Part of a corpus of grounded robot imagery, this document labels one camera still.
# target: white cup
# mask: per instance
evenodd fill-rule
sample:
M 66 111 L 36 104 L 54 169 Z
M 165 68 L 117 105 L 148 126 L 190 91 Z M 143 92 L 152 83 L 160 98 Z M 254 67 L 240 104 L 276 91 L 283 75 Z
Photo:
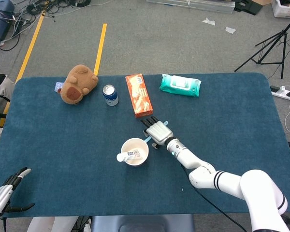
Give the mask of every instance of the white cup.
M 149 148 L 147 143 L 139 138 L 132 138 L 132 139 L 128 139 L 121 147 L 121 153 L 122 152 L 129 152 L 129 151 L 133 151 L 133 150 L 138 150 L 141 154 L 141 156 L 143 157 L 142 159 L 129 159 L 127 161 L 125 161 L 128 165 L 131 166 L 140 166 L 142 163 L 145 162 L 145 160 L 148 157 L 148 152 L 149 152 Z

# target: stuffed toy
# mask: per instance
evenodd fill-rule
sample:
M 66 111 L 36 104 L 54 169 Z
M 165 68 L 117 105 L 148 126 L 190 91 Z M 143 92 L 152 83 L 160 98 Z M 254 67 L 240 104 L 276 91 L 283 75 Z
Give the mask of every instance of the stuffed toy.
M 67 104 L 78 104 L 98 84 L 98 78 L 85 65 L 76 65 L 68 74 L 60 95 Z

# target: tripod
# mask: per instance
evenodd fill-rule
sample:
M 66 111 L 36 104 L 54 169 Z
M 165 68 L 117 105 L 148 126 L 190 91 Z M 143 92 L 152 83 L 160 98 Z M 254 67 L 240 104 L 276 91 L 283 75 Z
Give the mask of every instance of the tripod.
M 253 62 L 255 62 L 256 64 L 281 64 L 281 79 L 283 78 L 284 76 L 284 66 L 285 66 L 285 54 L 286 54 L 286 44 L 287 44 L 287 31 L 288 29 L 290 28 L 290 23 L 288 24 L 288 26 L 282 30 L 281 32 L 271 36 L 270 38 L 262 41 L 261 43 L 258 43 L 256 44 L 256 46 L 260 45 L 260 44 L 263 44 L 262 45 L 262 48 L 256 52 L 252 57 L 250 57 L 248 60 L 246 60 L 241 66 L 239 66 L 237 69 L 234 70 L 234 72 L 236 72 L 237 70 L 239 70 L 240 68 L 242 68 L 248 61 L 252 60 Z M 283 48 L 283 54 L 282 54 L 282 61 L 281 62 L 270 62 L 270 63 L 264 63 L 262 62 L 264 60 L 264 58 L 270 53 L 270 51 L 273 49 L 273 47 L 278 43 L 280 42 L 280 39 L 284 37 L 284 48 Z M 270 48 L 265 52 L 265 54 L 263 55 L 263 51 L 266 47 L 268 47 L 270 44 L 272 44 L 270 46 Z M 254 59 L 254 57 L 259 54 L 259 58 L 258 58 L 258 61 L 256 61 Z

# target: yellow tape line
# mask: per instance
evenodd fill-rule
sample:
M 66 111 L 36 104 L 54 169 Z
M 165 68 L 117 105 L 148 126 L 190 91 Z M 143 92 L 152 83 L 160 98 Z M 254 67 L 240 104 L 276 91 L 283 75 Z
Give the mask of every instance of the yellow tape line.
M 96 58 L 96 64 L 95 64 L 95 68 L 93 70 L 93 73 L 96 76 L 99 73 L 99 67 L 100 67 L 100 62 L 101 62 L 101 56 L 102 56 L 102 50 L 103 50 L 103 45 L 104 45 L 104 38 L 105 38 L 106 28 L 107 28 L 107 24 L 103 23 L 101 37 L 100 37 L 100 43 L 99 43 L 99 48 L 98 48 L 98 53 L 97 53 L 97 58 Z
M 20 68 L 20 71 L 19 71 L 19 73 L 18 73 L 18 76 L 17 76 L 17 78 L 16 78 L 15 83 L 17 83 L 17 81 L 19 81 L 19 80 L 23 77 L 23 74 L 24 74 L 24 72 L 25 72 L 25 69 L 26 69 L 26 66 L 27 66 L 28 60 L 29 60 L 29 58 L 30 58 L 31 52 L 32 52 L 33 47 L 34 47 L 34 44 L 35 44 L 35 41 L 36 41 L 36 39 L 37 39 L 37 37 L 38 37 L 38 34 L 39 34 L 39 31 L 40 31 L 40 28 L 41 28 L 41 25 L 42 25 L 43 19 L 44 19 L 44 16 L 41 15 L 41 16 L 40 16 L 40 19 L 39 19 L 39 21 L 38 21 L 38 25 L 37 25 L 37 27 L 36 27 L 36 29 L 35 29 L 34 34 L 33 34 L 33 37 L 32 37 L 32 40 L 31 40 L 31 43 L 30 43 L 30 45 L 29 45 L 28 51 L 27 51 L 26 56 L 25 56 L 25 58 L 24 58 L 23 64 L 22 64 L 22 66 L 21 66 L 21 68 Z M 4 108 L 3 113 L 4 113 L 4 114 L 7 114 L 8 111 L 9 111 L 9 108 L 10 108 L 10 103 L 7 102 L 7 103 L 6 103 L 6 106 L 5 106 L 5 108 Z M 5 118 L 1 118 L 1 119 L 0 119 L 0 127 L 3 127 L 4 122 L 5 122 Z

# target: floor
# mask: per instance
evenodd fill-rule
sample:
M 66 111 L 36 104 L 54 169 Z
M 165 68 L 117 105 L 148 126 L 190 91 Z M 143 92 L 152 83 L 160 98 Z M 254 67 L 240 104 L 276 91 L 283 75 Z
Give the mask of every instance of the floor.
M 92 4 L 104 2 L 107 0 L 91 1 Z M 64 13 L 71 10 L 74 8 L 66 8 Z M 206 17 L 215 20 L 216 25 L 203 23 Z M 198 11 L 147 3 L 145 0 L 114 0 L 105 5 L 45 18 L 23 78 L 66 76 L 73 66 L 80 63 L 93 68 L 103 23 L 108 26 L 99 75 L 232 73 L 257 51 L 255 44 L 281 31 L 289 22 L 290 19 L 274 18 L 271 5 L 264 6 L 253 16 L 244 12 L 220 14 Z M 226 26 L 237 31 L 229 34 L 225 31 Z M 9 75 L 12 80 L 18 75 L 34 28 L 35 25 L 22 34 L 15 49 L 0 51 L 0 72 Z M 279 61 L 281 54 L 282 46 L 273 50 L 267 61 Z M 276 68 L 277 65 L 258 66 L 249 62 L 240 71 L 259 72 L 268 78 Z M 278 69 L 269 79 L 269 84 L 278 87 L 290 85 L 290 53 L 286 58 L 284 79 L 280 79 Z M 284 124 L 290 101 L 274 100 Z M 5 102 L 0 101 L 0 111 L 4 106 Z M 283 128 L 290 141 L 290 133 L 285 126 Z M 232 217 L 249 230 L 248 214 L 232 214 Z M 29 222 L 30 218 L 9 219 L 8 232 L 25 232 Z M 221 214 L 196 215 L 195 224 L 199 232 L 240 231 Z

